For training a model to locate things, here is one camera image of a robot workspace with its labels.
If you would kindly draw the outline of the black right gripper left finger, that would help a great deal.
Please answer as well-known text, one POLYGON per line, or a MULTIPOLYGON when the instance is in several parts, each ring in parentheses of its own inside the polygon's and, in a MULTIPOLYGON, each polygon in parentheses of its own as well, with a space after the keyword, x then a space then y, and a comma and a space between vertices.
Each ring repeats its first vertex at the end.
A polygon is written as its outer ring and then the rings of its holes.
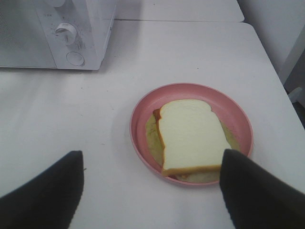
POLYGON ((71 151, 0 198, 2 229, 67 229, 84 188, 82 151, 71 151))

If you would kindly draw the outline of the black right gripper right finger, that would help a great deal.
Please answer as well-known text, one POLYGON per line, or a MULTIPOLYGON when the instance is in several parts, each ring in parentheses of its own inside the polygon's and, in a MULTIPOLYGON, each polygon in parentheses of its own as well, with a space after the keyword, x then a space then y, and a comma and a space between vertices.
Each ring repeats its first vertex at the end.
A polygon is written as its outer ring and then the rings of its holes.
POLYGON ((224 151, 220 189, 237 229, 303 229, 305 195, 237 150, 224 151))

